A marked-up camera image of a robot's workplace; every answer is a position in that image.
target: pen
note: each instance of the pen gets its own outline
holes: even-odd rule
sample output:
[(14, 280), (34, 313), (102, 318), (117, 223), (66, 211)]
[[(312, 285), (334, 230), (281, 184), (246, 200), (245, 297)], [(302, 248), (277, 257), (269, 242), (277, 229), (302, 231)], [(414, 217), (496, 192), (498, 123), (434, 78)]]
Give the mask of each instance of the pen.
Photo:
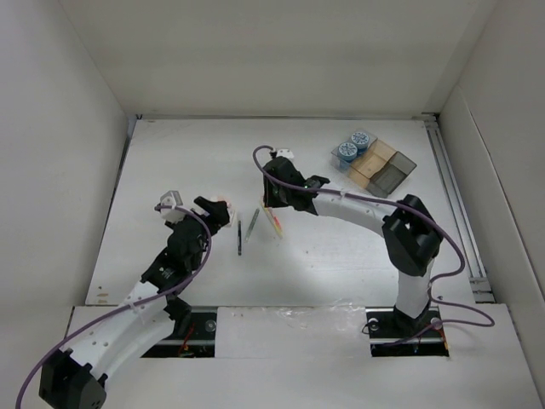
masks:
[(258, 216), (259, 216), (259, 208), (255, 209), (254, 215), (252, 216), (252, 221), (250, 222), (248, 230), (246, 231), (246, 236), (244, 237), (244, 243), (248, 243), (248, 240), (250, 239), (250, 235), (252, 234), (252, 230), (254, 230), (255, 222), (257, 221)]
[(238, 217), (238, 255), (242, 256), (242, 220)]

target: purple cable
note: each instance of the purple cable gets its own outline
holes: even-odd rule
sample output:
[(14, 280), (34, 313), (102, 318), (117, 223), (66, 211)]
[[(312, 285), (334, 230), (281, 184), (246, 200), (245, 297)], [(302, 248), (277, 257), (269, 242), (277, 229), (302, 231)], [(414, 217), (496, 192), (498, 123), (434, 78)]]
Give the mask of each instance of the purple cable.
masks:
[[(138, 306), (140, 306), (142, 304), (146, 304), (148, 302), (157, 300), (160, 297), (168, 296), (169, 294), (171, 294), (171, 293), (173, 293), (175, 291), (182, 291), (183, 289), (185, 289), (193, 281), (193, 279), (197, 276), (197, 274), (200, 273), (200, 271), (204, 267), (204, 264), (206, 264), (206, 262), (208, 261), (208, 257), (210, 256), (210, 251), (212, 250), (212, 234), (210, 233), (210, 230), (208, 229), (208, 226), (206, 226), (206, 223), (203, 220), (201, 220), (200, 217), (196, 216), (191, 211), (189, 211), (187, 209), (184, 209), (183, 207), (176, 206), (175, 208), (177, 210), (185, 213), (186, 215), (193, 217), (195, 220), (197, 220), (199, 223), (201, 223), (201, 225), (204, 227), (204, 231), (206, 232), (206, 235), (208, 236), (208, 248), (206, 249), (206, 254), (204, 255), (204, 258), (203, 258), (203, 260), (201, 262), (201, 265), (198, 266), (198, 268), (195, 270), (195, 272), (192, 275), (190, 275), (189, 277), (184, 279), (180, 284), (172, 287), (171, 289), (169, 289), (167, 291), (161, 292), (159, 294), (156, 294), (155, 296), (144, 298), (143, 300), (135, 302), (134, 305), (136, 307), (138, 307)], [(172, 206), (162, 206), (160, 204), (155, 206), (155, 210), (161, 210), (161, 209), (172, 209)], [(100, 323), (101, 321), (107, 320), (108, 318), (111, 318), (114, 315), (120, 314), (123, 311), (126, 311), (128, 309), (130, 309), (130, 306), (129, 305), (124, 305), (124, 306), (122, 306), (122, 307), (120, 307), (118, 309), (114, 309), (113, 311), (110, 311), (109, 313), (101, 315), (97, 319), (92, 320), (88, 324), (86, 324), (86, 325), (82, 326), (81, 328), (79, 328), (78, 330), (74, 331), (72, 334), (70, 334), (69, 336), (64, 338), (62, 341), (58, 342), (52, 349), (50, 349), (49, 352), (46, 355), (44, 355), (43, 358), (31, 369), (30, 373), (28, 374), (25, 381), (21, 385), (20, 390), (19, 390), (19, 394), (17, 395), (17, 401), (15, 402), (15, 409), (21, 409), (21, 405), (22, 405), (22, 402), (23, 402), (23, 396), (25, 395), (26, 389), (28, 388), (28, 385), (30, 384), (32, 378), (34, 377), (34, 375), (36, 375), (36, 373), (39, 371), (39, 369), (43, 366), (45, 361), (57, 349), (59, 349), (60, 347), (62, 347), (66, 343), (70, 342), (72, 339), (74, 339), (78, 335), (80, 335), (83, 332), (87, 331), (91, 326), (94, 326), (94, 325)]]
[(456, 270), (450, 272), (450, 273), (438, 274), (438, 275), (434, 276), (433, 278), (431, 278), (429, 280), (429, 287), (427, 289), (427, 294), (428, 294), (430, 300), (437, 303), (437, 304), (447, 305), (447, 306), (450, 306), (450, 307), (458, 307), (458, 308), (468, 309), (470, 311), (473, 311), (473, 312), (475, 312), (477, 314), (480, 314), (480, 315), (484, 316), (489, 322), (480, 323), (480, 322), (473, 322), (473, 321), (467, 321), (467, 320), (454, 320), (454, 319), (440, 320), (439, 322), (435, 323), (434, 325), (430, 324), (430, 325), (426, 326), (425, 328), (423, 328), (422, 330), (417, 332), (415, 335), (412, 335), (412, 336), (407, 337), (407, 338), (399, 339), (398, 341), (395, 341), (394, 343), (385, 343), (384, 344), (385, 346), (391, 346), (392, 347), (392, 346), (395, 346), (395, 345), (400, 345), (401, 343), (409, 342), (412, 339), (418, 338), (420, 335), (422, 335), (425, 332), (431, 330), (432, 328), (435, 328), (437, 325), (442, 325), (442, 324), (447, 324), (447, 323), (474, 325), (474, 326), (483, 326), (483, 327), (491, 327), (491, 326), (494, 326), (496, 324), (496, 322), (494, 321), (494, 319), (492, 317), (490, 317), (487, 313), (481, 311), (480, 309), (477, 309), (477, 308), (472, 307), (470, 305), (460, 304), (458, 302), (441, 301), (441, 300), (433, 297), (433, 295), (432, 295), (432, 284), (435, 281), (437, 281), (438, 279), (445, 279), (447, 277), (452, 277), (452, 276), (458, 275), (466, 267), (466, 260), (465, 260), (465, 258), (463, 256), (463, 253), (462, 253), (462, 250), (460, 249), (460, 247), (458, 247), (458, 245), (456, 244), (454, 239), (441, 226), (439, 226), (435, 221), (433, 221), (432, 219), (430, 219), (429, 217), (427, 217), (426, 215), (424, 215), (420, 211), (415, 210), (412, 207), (407, 206), (406, 204), (394, 202), (392, 200), (370, 198), (370, 197), (367, 197), (367, 196), (360, 196), (360, 195), (354, 194), (354, 193), (343, 193), (343, 192), (341, 192), (339, 190), (334, 190), (334, 189), (305, 188), (305, 187), (300, 187), (300, 186), (296, 186), (296, 185), (291, 185), (289, 183), (286, 183), (285, 181), (281, 181), (281, 180), (277, 179), (276, 177), (274, 177), (272, 175), (269, 175), (263, 169), (263, 167), (260, 165), (259, 161), (257, 160), (257, 153), (261, 149), (268, 149), (270, 151), (273, 151), (274, 148), (271, 147), (271, 146), (268, 146), (268, 145), (261, 145), (261, 146), (257, 147), (256, 149), (254, 149), (254, 152), (252, 153), (252, 158), (254, 159), (255, 166), (257, 166), (257, 169), (259, 169), (259, 171), (269, 181), (271, 181), (271, 182), (273, 182), (273, 183), (275, 183), (275, 184), (277, 184), (279, 186), (287, 187), (288, 189), (292, 189), (292, 190), (298, 190), (300, 192), (326, 193), (326, 194), (332, 194), (332, 195), (335, 195), (335, 196), (344, 196), (345, 198), (349, 198), (349, 199), (353, 199), (353, 200), (361, 200), (363, 202), (378, 203), (379, 205), (389, 205), (389, 206), (397, 207), (397, 208), (399, 208), (401, 210), (407, 211), (409, 213), (412, 213), (415, 216), (420, 217), (428, 226), (430, 226), (431, 228), (433, 228), (434, 230), (439, 232), (439, 234), (441, 234), (441, 236), (443, 238), (445, 238), (446, 241), (449, 242), (449, 244), (452, 246), (452, 248), (454, 249), (454, 251), (458, 255), (458, 258), (460, 259), (460, 267), (457, 268)]

